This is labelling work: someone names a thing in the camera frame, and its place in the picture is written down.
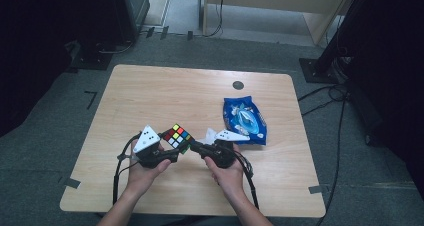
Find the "white controller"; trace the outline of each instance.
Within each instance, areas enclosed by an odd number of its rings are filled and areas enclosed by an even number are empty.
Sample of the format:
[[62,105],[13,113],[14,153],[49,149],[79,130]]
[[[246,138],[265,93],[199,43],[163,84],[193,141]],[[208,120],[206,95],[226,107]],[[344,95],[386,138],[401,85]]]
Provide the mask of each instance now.
[[134,147],[133,152],[138,153],[143,149],[146,149],[153,144],[160,141],[160,137],[155,131],[149,126],[144,127],[143,132],[141,132],[140,138],[138,139],[137,144]]
[[250,140],[250,137],[224,129],[215,135],[215,139],[221,139],[225,141],[247,141]]

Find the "floor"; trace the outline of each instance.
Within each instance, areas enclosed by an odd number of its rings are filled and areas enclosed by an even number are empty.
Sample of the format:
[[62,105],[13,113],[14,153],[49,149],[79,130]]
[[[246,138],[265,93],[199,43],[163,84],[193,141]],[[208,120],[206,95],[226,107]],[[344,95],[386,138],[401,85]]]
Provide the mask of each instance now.
[[[150,0],[150,4],[145,29],[154,26],[155,31],[160,32],[168,26],[168,33],[187,34],[193,31],[195,35],[202,35],[199,0]],[[219,5],[208,5],[207,12],[207,33],[211,34],[219,24]],[[336,17],[326,36],[315,45],[300,12],[224,5],[222,29],[214,37],[325,48],[342,18]]]

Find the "wet wipes package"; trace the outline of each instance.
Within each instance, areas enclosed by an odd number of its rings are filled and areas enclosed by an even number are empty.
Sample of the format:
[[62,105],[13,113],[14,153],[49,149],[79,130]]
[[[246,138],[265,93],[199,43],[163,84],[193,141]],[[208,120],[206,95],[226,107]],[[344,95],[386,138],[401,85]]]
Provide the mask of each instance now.
[[250,137],[249,141],[237,144],[266,145],[266,123],[252,96],[224,98],[224,122],[228,130]]

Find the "gray carpet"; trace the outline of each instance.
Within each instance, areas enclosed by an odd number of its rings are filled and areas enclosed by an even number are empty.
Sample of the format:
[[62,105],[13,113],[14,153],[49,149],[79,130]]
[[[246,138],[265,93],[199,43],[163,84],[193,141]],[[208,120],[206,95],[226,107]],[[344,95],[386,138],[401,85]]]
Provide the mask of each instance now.
[[[322,49],[271,43],[160,35],[140,36],[116,54],[106,71],[63,73],[20,127],[0,138],[0,225],[95,225],[93,213],[63,212],[64,180],[76,162],[113,67],[137,64],[289,74],[298,96],[323,85],[307,84],[299,57],[318,58]],[[93,94],[97,96],[90,105]],[[302,112],[328,101],[326,91],[300,103]],[[304,117],[318,179],[331,188],[337,160],[341,103]],[[327,202],[330,193],[323,194]],[[130,225],[161,225],[181,216],[137,214]],[[318,219],[271,218],[275,225],[315,225]],[[238,225],[218,217],[195,225]],[[365,145],[361,122],[345,106],[340,171],[322,225],[424,225],[424,203],[405,165],[390,150]]]

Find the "person's right hand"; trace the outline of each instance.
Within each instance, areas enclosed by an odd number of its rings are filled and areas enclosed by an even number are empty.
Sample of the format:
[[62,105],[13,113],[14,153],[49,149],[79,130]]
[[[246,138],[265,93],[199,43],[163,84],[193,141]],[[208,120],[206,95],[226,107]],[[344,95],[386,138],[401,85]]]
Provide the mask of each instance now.
[[[237,145],[233,144],[233,147],[234,151],[239,152]],[[205,162],[212,171],[212,178],[222,188],[227,198],[238,193],[244,193],[243,167],[238,160],[234,160],[233,165],[226,169],[216,166],[210,157],[205,157]]]

